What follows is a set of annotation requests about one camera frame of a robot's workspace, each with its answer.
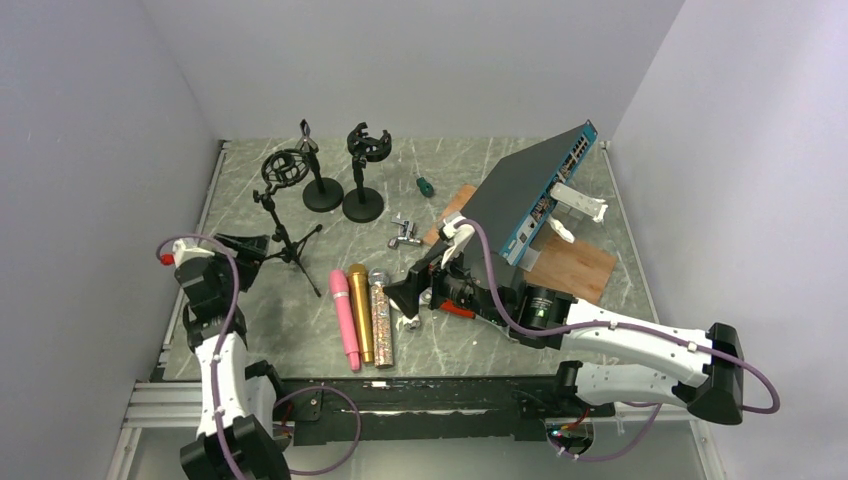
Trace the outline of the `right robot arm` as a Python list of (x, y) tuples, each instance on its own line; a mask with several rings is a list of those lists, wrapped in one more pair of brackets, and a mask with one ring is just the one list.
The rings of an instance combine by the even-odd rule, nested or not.
[(406, 316), (418, 314), (428, 293), (429, 308), (451, 303), (522, 345), (617, 358), (617, 366), (560, 364), (550, 392), (564, 415), (585, 406), (648, 403), (675, 405), (715, 424), (742, 422), (743, 353), (734, 327), (716, 322), (706, 330), (675, 329), (641, 321), (529, 283), (502, 262), (496, 262), (492, 280), (485, 274), (483, 263), (468, 268), (462, 258), (445, 266), (422, 259), (385, 292)]

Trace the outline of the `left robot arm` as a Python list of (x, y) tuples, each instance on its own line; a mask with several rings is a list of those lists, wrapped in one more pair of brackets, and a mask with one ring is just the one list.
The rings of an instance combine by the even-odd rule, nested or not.
[(244, 291), (237, 259), (224, 244), (192, 234), (173, 239), (160, 260), (174, 268), (185, 298), (183, 326), (200, 364), (201, 413), (194, 440), (180, 450), (189, 479), (289, 479), (273, 419), (287, 392), (266, 361), (247, 361), (247, 329), (238, 296)]

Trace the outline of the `rhinestone silver microphone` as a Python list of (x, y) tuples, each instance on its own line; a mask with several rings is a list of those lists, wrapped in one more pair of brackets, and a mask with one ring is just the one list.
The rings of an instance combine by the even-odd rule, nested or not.
[(391, 305), (384, 287), (389, 283), (389, 274), (381, 268), (374, 268), (368, 274), (372, 333), (374, 344), (373, 364), (378, 369), (394, 366), (393, 331)]

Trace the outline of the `pink microphone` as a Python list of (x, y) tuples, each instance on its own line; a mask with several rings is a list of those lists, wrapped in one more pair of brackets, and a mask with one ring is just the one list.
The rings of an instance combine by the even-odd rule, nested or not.
[(352, 372), (359, 372), (362, 361), (347, 277), (340, 269), (332, 270), (329, 274), (328, 284), (334, 301), (343, 349), (349, 368)]

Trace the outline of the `gold microphone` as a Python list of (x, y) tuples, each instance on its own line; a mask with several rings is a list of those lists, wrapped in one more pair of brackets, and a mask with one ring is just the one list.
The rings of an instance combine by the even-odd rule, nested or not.
[(374, 362), (374, 339), (370, 309), (368, 272), (364, 264), (355, 263), (348, 269), (351, 307), (362, 362)]

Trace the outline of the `black round-base clip stand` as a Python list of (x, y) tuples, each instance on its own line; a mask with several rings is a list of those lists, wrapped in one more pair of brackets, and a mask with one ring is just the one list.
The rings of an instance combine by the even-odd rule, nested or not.
[(304, 157), (313, 174), (313, 180), (304, 187), (302, 200), (306, 208), (313, 212), (332, 211), (343, 202), (343, 188), (337, 180), (325, 178), (322, 175), (317, 158), (319, 147), (311, 138), (311, 128), (306, 119), (300, 121), (300, 131), (301, 138), (296, 144), (296, 149)]

